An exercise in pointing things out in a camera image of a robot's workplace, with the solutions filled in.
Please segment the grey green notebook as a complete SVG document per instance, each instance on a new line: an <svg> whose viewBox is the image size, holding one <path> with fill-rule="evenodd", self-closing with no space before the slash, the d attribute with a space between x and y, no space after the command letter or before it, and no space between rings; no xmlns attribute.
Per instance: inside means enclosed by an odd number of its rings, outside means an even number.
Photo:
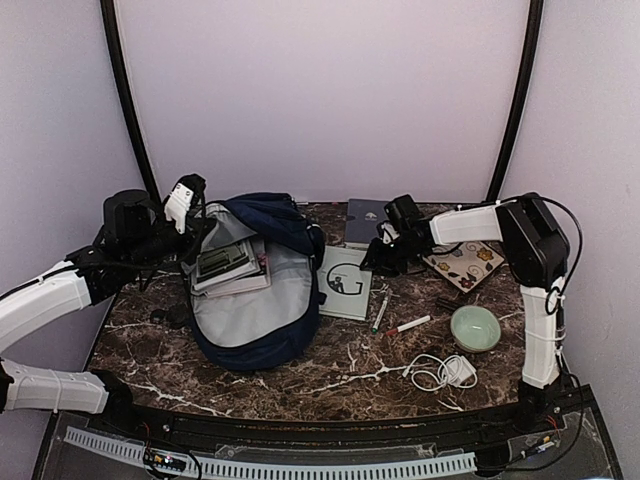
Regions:
<svg viewBox="0 0 640 480"><path fill-rule="evenodd" d="M327 246L318 272L319 290L326 296L320 314L364 322L372 274L361 270L363 250Z"/></svg>

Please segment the dark blue notebook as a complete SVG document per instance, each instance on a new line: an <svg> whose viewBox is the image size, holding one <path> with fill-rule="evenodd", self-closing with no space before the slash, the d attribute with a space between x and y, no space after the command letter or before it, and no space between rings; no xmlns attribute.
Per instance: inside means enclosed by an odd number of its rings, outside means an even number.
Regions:
<svg viewBox="0 0 640 480"><path fill-rule="evenodd" d="M378 236L377 226L387 220L387 200L350 198L347 201L344 243L346 247L367 249Z"/></svg>

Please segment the white designer fate book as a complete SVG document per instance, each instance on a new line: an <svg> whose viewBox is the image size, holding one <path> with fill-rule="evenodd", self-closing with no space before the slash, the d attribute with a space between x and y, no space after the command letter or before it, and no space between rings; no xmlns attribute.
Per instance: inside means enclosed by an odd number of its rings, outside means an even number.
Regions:
<svg viewBox="0 0 640 480"><path fill-rule="evenodd" d="M257 262L260 269L256 273L243 278L234 279L233 281L223 285L211 286L203 290L196 290L192 287L191 294L195 296L205 296L208 298L220 298L267 288L271 285L267 254L265 252L259 253L257 255Z"/></svg>

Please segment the navy blue student backpack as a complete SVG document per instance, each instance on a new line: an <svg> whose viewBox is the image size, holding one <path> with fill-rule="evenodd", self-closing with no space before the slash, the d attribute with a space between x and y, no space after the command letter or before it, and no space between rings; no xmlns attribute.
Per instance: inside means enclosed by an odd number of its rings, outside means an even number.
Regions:
<svg viewBox="0 0 640 480"><path fill-rule="evenodd" d="M253 236L264 242L270 283L234 295L190 293L191 330L214 365L243 372L271 369L300 357L319 325L325 296L318 271L325 235L287 193L259 192L215 201L215 221L201 249L226 247Z"/></svg>

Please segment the grey ianra magazine book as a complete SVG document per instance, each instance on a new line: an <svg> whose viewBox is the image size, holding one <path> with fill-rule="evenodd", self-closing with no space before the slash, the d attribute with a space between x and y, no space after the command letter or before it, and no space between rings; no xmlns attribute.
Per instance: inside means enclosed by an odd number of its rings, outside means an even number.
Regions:
<svg viewBox="0 0 640 480"><path fill-rule="evenodd" d="M201 253L196 261L193 283L202 290L244 278L260 271L250 240L241 240Z"/></svg>

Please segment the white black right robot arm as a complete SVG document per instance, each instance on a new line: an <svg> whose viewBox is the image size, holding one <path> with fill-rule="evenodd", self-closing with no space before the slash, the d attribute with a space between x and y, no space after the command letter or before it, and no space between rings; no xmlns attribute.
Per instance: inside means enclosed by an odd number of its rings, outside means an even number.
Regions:
<svg viewBox="0 0 640 480"><path fill-rule="evenodd" d="M500 243L525 313L525 360L518 402L510 413L511 426L521 434L534 432L547 420L561 388L565 290L580 258L570 252L569 240L548 208L551 203L531 192L426 217L410 195L403 195L386 204L387 219L360 264L365 271L395 277L438 247Z"/></svg>

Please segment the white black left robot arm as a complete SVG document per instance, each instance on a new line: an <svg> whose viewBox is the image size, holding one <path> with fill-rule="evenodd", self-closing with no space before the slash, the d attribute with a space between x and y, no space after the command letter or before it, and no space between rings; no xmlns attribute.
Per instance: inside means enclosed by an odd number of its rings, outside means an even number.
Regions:
<svg viewBox="0 0 640 480"><path fill-rule="evenodd" d="M102 303L144 273L195 258L206 226L205 181L196 174L182 177L161 202L139 189L107 198L91 244L2 294L1 348ZM141 415L129 400L129 389L107 371L65 372L1 360L2 411L101 414L117 434L131 436L141 427Z"/></svg>

